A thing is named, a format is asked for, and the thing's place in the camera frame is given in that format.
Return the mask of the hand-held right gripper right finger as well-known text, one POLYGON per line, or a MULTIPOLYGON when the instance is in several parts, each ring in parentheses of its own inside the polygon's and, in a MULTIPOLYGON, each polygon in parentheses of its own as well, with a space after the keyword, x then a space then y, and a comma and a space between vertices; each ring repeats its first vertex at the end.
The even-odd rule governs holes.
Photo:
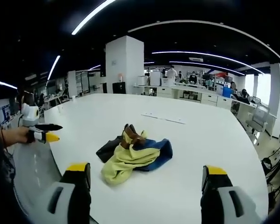
POLYGON ((203 224, 258 224, 256 204, 219 167, 203 166, 201 184, 203 224))

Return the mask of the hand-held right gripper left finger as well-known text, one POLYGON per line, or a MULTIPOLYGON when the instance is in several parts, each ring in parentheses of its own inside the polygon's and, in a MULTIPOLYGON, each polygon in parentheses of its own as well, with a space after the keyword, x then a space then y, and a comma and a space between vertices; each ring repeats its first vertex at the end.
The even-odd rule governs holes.
POLYGON ((90 223, 90 170, 88 162, 71 164, 40 196, 40 223, 90 223))

